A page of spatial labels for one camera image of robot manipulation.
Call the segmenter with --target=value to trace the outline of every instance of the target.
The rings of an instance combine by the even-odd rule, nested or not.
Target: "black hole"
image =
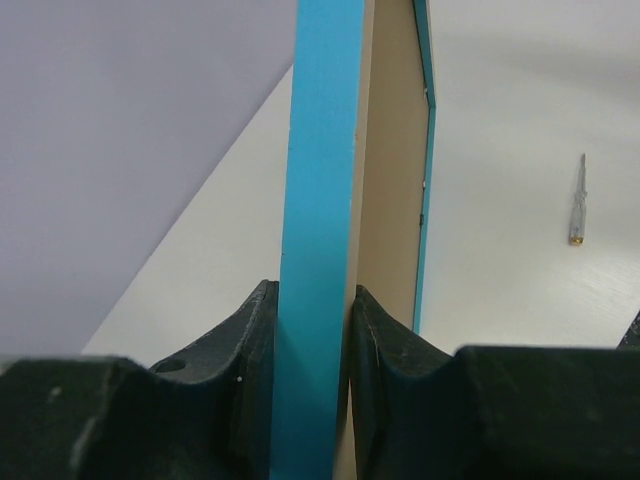
[[[156,373],[177,372],[187,366],[187,362],[179,358],[169,358],[155,368]]]

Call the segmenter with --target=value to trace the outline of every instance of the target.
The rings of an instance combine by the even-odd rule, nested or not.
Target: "gray background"
[[[84,347],[290,66],[295,9],[0,3],[0,353]]]

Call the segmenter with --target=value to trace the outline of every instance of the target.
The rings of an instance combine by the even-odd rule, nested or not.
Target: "screwdriver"
[[[571,210],[571,227],[569,230],[569,243],[580,246],[584,242],[584,224],[587,219],[587,156],[582,154],[580,158],[580,173],[578,175],[578,188],[576,189],[573,209]]]

